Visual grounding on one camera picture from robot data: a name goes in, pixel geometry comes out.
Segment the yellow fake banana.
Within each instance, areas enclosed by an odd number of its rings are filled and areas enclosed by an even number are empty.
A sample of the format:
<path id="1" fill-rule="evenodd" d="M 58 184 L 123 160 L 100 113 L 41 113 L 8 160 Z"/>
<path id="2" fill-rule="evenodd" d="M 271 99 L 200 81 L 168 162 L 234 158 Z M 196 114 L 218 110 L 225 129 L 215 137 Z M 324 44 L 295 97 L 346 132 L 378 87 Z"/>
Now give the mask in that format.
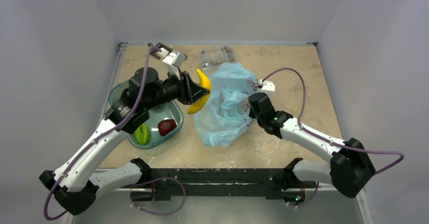
<path id="1" fill-rule="evenodd" d="M 211 82 L 200 69 L 196 70 L 199 83 L 195 83 L 191 78 L 188 79 L 190 90 L 190 107 L 187 114 L 193 115 L 199 112 L 209 99 L 211 92 Z"/>

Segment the green fake fruit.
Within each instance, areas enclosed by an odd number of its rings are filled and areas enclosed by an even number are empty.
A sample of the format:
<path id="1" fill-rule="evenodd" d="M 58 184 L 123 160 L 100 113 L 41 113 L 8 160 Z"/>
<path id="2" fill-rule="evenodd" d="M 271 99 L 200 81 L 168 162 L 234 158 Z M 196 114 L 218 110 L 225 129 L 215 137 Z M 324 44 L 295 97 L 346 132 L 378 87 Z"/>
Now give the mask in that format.
<path id="1" fill-rule="evenodd" d="M 136 129 L 134 136 L 137 144 L 146 145 L 151 138 L 151 132 L 146 124 L 142 124 Z"/>

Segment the light blue plastic bag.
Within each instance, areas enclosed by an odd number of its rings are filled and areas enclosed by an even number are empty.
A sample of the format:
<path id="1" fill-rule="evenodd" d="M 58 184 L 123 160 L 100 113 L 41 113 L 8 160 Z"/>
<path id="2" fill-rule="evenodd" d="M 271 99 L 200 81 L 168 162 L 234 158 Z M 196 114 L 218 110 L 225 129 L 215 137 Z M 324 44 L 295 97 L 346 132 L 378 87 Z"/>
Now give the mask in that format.
<path id="1" fill-rule="evenodd" d="M 208 78 L 210 96 L 194 114 L 195 129 L 206 146 L 227 147 L 253 122 L 248 97 L 258 92 L 259 81 L 240 63 L 224 63 Z"/>

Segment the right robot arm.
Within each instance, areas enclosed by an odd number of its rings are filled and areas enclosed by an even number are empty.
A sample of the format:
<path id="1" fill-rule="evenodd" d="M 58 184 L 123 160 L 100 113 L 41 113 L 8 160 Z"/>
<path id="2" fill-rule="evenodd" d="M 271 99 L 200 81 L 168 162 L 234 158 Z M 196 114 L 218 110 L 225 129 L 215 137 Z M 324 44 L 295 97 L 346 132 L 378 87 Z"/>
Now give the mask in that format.
<path id="1" fill-rule="evenodd" d="M 280 179 L 283 189 L 302 182 L 318 182 L 330 184 L 344 196 L 355 198 L 375 175 L 368 152 L 359 140 L 345 141 L 306 128 L 291 114 L 275 110 L 265 93 L 253 94 L 248 101 L 250 117 L 266 133 L 298 144 L 322 159 L 314 162 L 295 158 L 283 169 Z"/>

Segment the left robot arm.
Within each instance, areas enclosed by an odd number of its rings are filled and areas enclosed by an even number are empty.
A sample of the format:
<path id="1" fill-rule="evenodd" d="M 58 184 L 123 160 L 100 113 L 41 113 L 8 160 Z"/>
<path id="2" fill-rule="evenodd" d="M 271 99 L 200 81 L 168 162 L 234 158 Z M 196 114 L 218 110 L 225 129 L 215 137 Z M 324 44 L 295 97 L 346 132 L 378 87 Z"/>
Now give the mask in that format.
<path id="1" fill-rule="evenodd" d="M 189 114 L 200 111 L 209 98 L 211 83 L 202 71 L 198 70 L 197 74 L 197 83 L 186 71 L 169 74 L 167 79 L 160 80 L 155 69 L 138 69 L 84 145 L 61 167 L 45 170 L 39 176 L 49 189 L 48 197 L 55 198 L 65 212 L 78 215 L 98 197 L 117 188 L 145 188 L 153 183 L 151 167 L 140 158 L 103 173 L 96 173 L 96 169 L 149 119 L 151 109 L 177 100 L 189 107 Z"/>

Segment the red fake apple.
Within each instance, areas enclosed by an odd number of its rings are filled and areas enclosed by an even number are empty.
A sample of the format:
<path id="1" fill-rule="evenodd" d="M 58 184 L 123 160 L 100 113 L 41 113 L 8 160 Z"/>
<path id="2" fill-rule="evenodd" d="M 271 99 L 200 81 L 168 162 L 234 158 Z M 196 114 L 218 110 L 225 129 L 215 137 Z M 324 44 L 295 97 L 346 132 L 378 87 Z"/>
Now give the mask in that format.
<path id="1" fill-rule="evenodd" d="M 177 127 L 177 123 L 174 119 L 165 119 L 158 123 L 157 128 L 161 136 L 168 135 Z"/>

